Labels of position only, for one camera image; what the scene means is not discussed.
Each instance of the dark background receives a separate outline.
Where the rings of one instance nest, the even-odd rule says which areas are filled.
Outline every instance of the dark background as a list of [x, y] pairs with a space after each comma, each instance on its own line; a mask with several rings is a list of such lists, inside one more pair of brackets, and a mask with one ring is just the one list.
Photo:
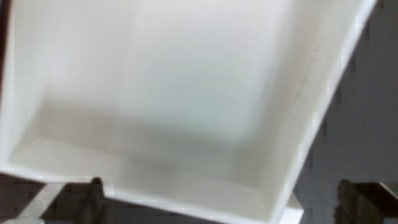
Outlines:
[[[398, 182], [398, 0], [378, 1], [319, 128], [295, 193], [302, 224], [334, 223], [335, 188]], [[0, 223], [16, 217], [42, 185], [0, 175]], [[113, 224], [211, 224], [110, 200]]]

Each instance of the white tray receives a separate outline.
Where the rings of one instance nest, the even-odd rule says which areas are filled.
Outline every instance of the white tray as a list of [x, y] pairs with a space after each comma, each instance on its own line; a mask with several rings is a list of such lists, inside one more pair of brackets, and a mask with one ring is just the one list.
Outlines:
[[273, 224], [375, 0], [16, 0], [0, 170]]

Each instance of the white plastic tray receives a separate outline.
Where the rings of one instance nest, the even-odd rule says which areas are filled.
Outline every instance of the white plastic tray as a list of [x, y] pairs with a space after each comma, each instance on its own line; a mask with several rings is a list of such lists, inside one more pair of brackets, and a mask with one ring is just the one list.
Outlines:
[[16, 0], [0, 170], [273, 224], [375, 0]]

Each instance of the white surface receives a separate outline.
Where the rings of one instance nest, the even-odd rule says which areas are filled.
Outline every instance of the white surface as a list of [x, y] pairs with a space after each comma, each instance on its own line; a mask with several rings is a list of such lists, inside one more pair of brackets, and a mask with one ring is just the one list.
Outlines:
[[289, 196], [279, 224], [300, 224], [303, 209], [295, 195]]
[[0, 169], [273, 224], [375, 0], [17, 0]]

